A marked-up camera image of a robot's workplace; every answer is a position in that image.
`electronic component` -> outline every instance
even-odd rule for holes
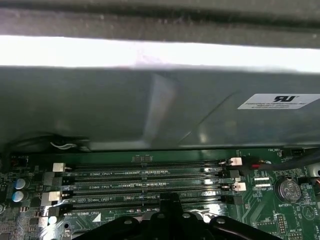
[[[282,214],[277,214],[276,215],[276,220],[278,222],[280,235],[285,235],[286,234],[286,224],[285,224],[285,220],[284,220],[283,215]]]
[[[22,206],[22,207],[20,207],[19,212],[20,212],[20,213],[24,213],[24,212],[26,212],[26,211],[28,211],[28,210],[29,210],[29,207],[27,207],[27,206]]]
[[[68,210],[71,208],[70,205],[63,204],[59,206],[52,206],[48,210],[48,217],[60,217],[63,214],[67,213]]]
[[[244,200],[242,196],[223,196],[222,198],[226,204],[242,205]]]
[[[275,183],[276,196],[284,203],[293,204],[302,197],[300,186],[289,178],[280,178]]]
[[[10,239],[10,233],[1,233],[0,234],[0,240],[9,240]]]
[[[51,206],[51,201],[49,201],[49,192],[42,193],[40,206]]]
[[[288,234],[288,240],[304,240],[301,232],[293,232]]]
[[[255,177],[253,180],[255,181],[268,181],[270,177]]]
[[[48,219],[49,218],[47,216],[39,217],[38,227],[45,228],[48,226]]]
[[[51,191],[51,192],[49,192],[48,200],[50,202],[60,201],[61,199],[62,199],[62,192],[61,191]]]
[[[29,220],[29,225],[32,226],[32,225],[38,225],[39,223],[39,219],[38,218],[30,218]]]
[[[50,216],[48,219],[48,224],[56,224],[58,222],[58,218],[56,216]]]
[[[246,183],[245,182],[235,182],[235,183],[227,183],[227,184],[223,184],[221,186],[221,189],[224,191],[236,191],[236,192],[242,192],[242,191],[246,191],[247,187],[246,187]]]
[[[118,216],[156,212],[160,193],[176,192],[184,211],[197,209],[209,221],[216,215],[229,216],[286,240],[300,240],[299,231],[303,239],[313,239],[318,233],[315,226],[319,210],[313,186],[308,184],[313,180],[305,168],[251,168],[245,177],[239,174],[255,163],[289,162],[290,148],[287,152],[289,155],[283,158],[278,149],[269,148],[160,150],[138,154],[139,161],[132,161],[136,151],[31,154],[26,168],[0,173],[4,193],[0,194],[4,199],[0,201],[0,211],[4,209],[0,212],[0,233],[12,233],[9,240],[39,240],[43,236],[71,240],[83,230],[92,230]],[[242,165],[219,164],[224,156],[236,154],[244,155]],[[249,156],[259,157],[251,161]],[[65,163],[64,171],[53,172],[53,163]],[[25,188],[23,181],[19,187],[19,179],[28,180],[29,187]],[[291,186],[281,185],[286,180],[299,185],[300,200],[285,199],[284,187]],[[18,191],[27,193],[28,198],[10,201]]]
[[[242,165],[242,158],[241,157],[232,157],[228,160],[224,160],[219,162],[222,166],[241,166]]]
[[[0,203],[6,201],[8,186],[4,183],[0,184]]]
[[[16,191],[12,194],[12,201],[19,203],[27,200],[28,197],[29,194],[26,191]]]
[[[245,182],[235,182],[233,184],[232,189],[236,192],[246,191],[247,190],[246,183]]]
[[[33,197],[30,202],[30,207],[35,208],[39,207],[41,204],[41,200],[39,197]]]
[[[52,186],[55,173],[53,171],[45,172],[43,175],[43,185]]]
[[[64,162],[55,162],[52,166],[52,172],[54,173],[62,173],[66,170],[71,170],[71,168],[67,167]]]
[[[27,189],[30,186],[30,180],[25,178],[19,178],[14,182],[13,186],[17,190]]]
[[[275,221],[257,222],[256,226],[259,230],[268,234],[277,235],[279,233],[278,226]]]
[[[222,172],[221,176],[223,178],[235,179],[240,177],[240,173],[239,170],[226,170]]]
[[[270,183],[261,183],[254,185],[256,188],[265,188],[265,187],[271,187]]]

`motherboard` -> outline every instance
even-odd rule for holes
[[[159,211],[160,193],[180,196],[205,222],[223,215],[284,240],[320,240],[307,167],[240,165],[290,161],[303,149],[252,148],[15,155],[0,173],[0,240],[72,240],[121,216]]]

